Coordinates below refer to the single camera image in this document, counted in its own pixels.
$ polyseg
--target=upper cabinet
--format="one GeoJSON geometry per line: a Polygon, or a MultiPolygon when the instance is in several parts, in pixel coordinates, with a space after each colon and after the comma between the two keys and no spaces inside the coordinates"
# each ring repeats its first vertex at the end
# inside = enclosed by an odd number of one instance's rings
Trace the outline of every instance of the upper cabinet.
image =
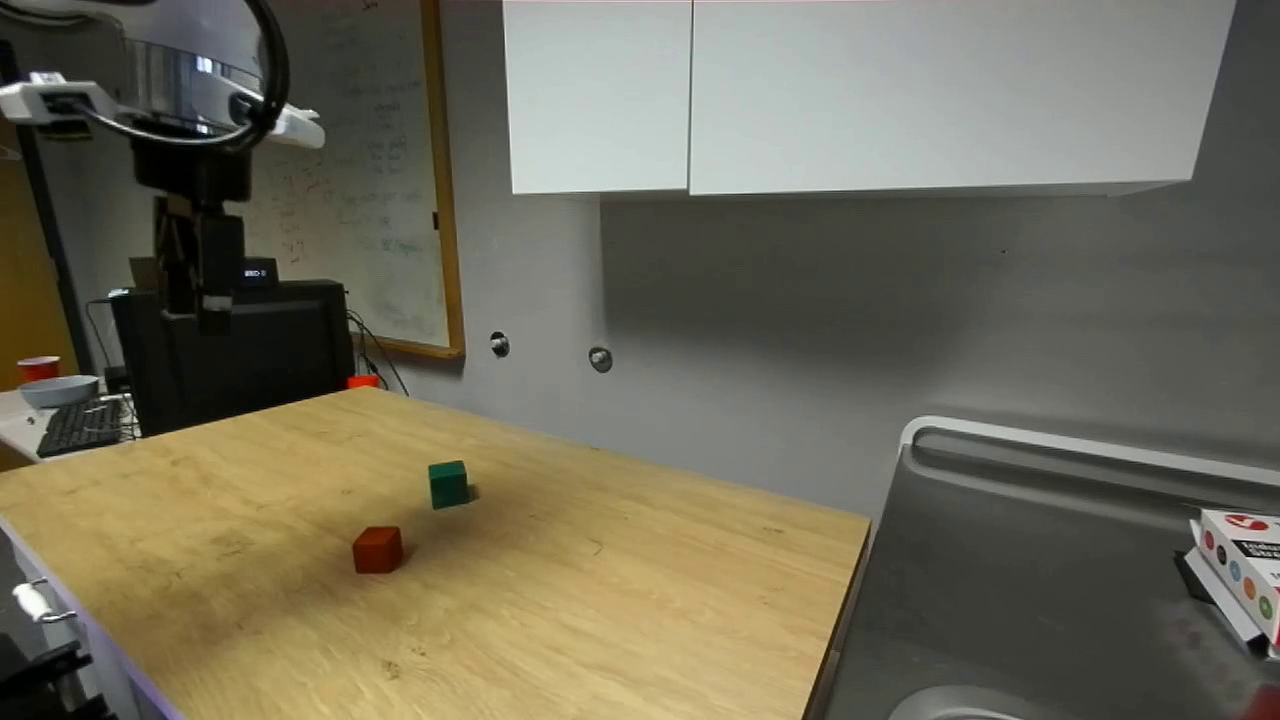
{"type": "Polygon", "coordinates": [[[1187,180],[1234,8],[508,0],[513,183],[725,196],[1187,180]]]}
{"type": "Polygon", "coordinates": [[[503,0],[513,192],[687,188],[694,0],[503,0]]]}

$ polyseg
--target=gray wall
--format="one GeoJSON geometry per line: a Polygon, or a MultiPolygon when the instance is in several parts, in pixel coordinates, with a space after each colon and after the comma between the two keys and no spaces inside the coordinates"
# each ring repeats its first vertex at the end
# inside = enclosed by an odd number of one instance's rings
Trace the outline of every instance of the gray wall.
{"type": "MultiPolygon", "coordinates": [[[[513,200],[502,8],[445,30],[468,363],[416,398],[863,512],[919,413],[1280,465],[1275,6],[1239,0],[1198,183],[1075,200],[513,200]]],[[[121,283],[121,143],[47,159],[81,293],[121,283]]]]}

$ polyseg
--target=whiteboard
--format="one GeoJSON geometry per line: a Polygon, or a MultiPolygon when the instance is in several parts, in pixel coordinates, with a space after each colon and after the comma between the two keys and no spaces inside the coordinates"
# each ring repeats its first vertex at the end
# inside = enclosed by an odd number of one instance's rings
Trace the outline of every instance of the whiteboard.
{"type": "Polygon", "coordinates": [[[249,253],[285,281],[342,281],[347,310],[401,354],[455,359],[461,289],[437,0],[272,0],[289,99],[323,149],[260,143],[249,253]]]}

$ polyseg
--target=stainless steel sink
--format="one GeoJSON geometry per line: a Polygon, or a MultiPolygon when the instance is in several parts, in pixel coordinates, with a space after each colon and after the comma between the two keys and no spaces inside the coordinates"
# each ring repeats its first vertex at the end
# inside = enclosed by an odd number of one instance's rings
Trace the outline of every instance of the stainless steel sink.
{"type": "Polygon", "coordinates": [[[827,704],[836,720],[1239,720],[1280,673],[1173,564],[1199,510],[1280,475],[1019,429],[904,437],[827,704]]]}

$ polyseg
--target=green cube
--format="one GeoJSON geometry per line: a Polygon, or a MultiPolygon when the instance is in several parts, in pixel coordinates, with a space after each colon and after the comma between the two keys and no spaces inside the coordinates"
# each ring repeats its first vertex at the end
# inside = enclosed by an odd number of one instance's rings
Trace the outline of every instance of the green cube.
{"type": "Polygon", "coordinates": [[[434,465],[430,475],[434,475],[434,510],[455,510],[478,502],[464,459],[434,465]]]}

